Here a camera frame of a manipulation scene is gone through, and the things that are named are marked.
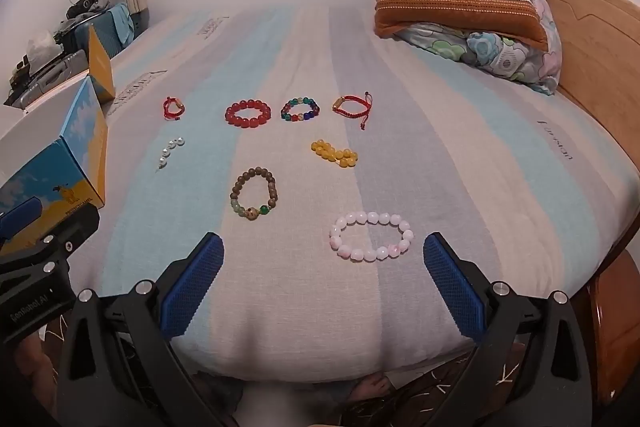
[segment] mattress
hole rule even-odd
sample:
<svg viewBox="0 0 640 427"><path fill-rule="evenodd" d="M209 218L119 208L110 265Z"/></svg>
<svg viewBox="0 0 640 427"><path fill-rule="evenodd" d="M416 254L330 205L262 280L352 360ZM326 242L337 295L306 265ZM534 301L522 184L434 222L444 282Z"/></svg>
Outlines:
<svg viewBox="0 0 640 427"><path fill-rule="evenodd" d="M356 378L468 343L424 267L422 242L436 230L522 295L577 291L638 213L628 156L562 95L379 39L372 26L369 10L201 11L165 20L116 57L106 206L71 258L74 288L127 292L216 232L224 264L174 348L213 372L283 381ZM366 91L364 131L331 111ZM179 121L163 118L168 96L186 106ZM299 96L316 100L319 117L281 120ZM229 126L225 109L249 98L274 118ZM184 146L158 169L177 137ZM318 139L357 152L357 165L322 160L310 147ZM229 192L255 166L273 172L279 200L249 221ZM266 186L248 182L240 200L266 203ZM410 249L374 263L338 257L331 226L358 210L400 214ZM399 238L389 225L343 236L359 248Z"/></svg>

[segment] bolt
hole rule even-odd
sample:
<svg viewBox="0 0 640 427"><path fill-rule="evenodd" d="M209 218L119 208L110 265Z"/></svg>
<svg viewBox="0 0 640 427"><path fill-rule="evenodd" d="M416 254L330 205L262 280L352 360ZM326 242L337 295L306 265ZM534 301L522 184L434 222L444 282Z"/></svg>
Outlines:
<svg viewBox="0 0 640 427"><path fill-rule="evenodd" d="M494 283L494 293L496 295L499 295L500 297L504 297L505 295L508 295L510 291L511 291L511 288L509 288L509 285L506 282Z"/></svg>

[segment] pillow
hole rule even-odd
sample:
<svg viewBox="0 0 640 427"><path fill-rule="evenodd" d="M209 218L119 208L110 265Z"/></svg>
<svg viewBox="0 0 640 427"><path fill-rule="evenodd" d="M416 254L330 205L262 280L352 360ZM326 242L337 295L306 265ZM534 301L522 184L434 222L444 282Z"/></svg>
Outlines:
<svg viewBox="0 0 640 427"><path fill-rule="evenodd" d="M418 22L497 33L548 51L533 0L376 0L378 36Z"/></svg>

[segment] cardboard box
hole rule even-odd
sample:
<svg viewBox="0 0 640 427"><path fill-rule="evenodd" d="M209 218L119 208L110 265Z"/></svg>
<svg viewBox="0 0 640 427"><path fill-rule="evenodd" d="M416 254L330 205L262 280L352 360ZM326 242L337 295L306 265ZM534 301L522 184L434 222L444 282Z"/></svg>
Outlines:
<svg viewBox="0 0 640 427"><path fill-rule="evenodd" d="M0 105L0 212L33 196L42 202L42 216L7 242L0 255L33 246L83 203L104 206L107 124L94 89L96 82L104 86L104 75L101 70L96 77L90 61L88 71L24 111Z"/></svg>

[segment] wooden bead bracelet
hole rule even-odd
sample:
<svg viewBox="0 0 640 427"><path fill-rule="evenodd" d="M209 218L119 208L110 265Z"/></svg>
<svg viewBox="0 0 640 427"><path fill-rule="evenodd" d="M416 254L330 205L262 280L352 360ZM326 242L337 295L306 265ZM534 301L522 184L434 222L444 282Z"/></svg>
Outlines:
<svg viewBox="0 0 640 427"><path fill-rule="evenodd" d="M267 187L269 188L268 204L264 204L259 210L253 206L244 208L244 206L240 206L240 203L238 202L238 196L240 194L240 190L242 190L242 186L256 175L265 178L267 180ZM234 188L231 189L229 198L231 199L231 207L238 216L246 217L249 221L253 221L254 219L257 219L260 214L266 216L269 214L269 211L276 206L276 201L278 201L276 180L273 177L273 174L271 174L267 169L263 169L262 167L249 169L247 172L244 172L242 176L238 176L238 181L234 185Z"/></svg>

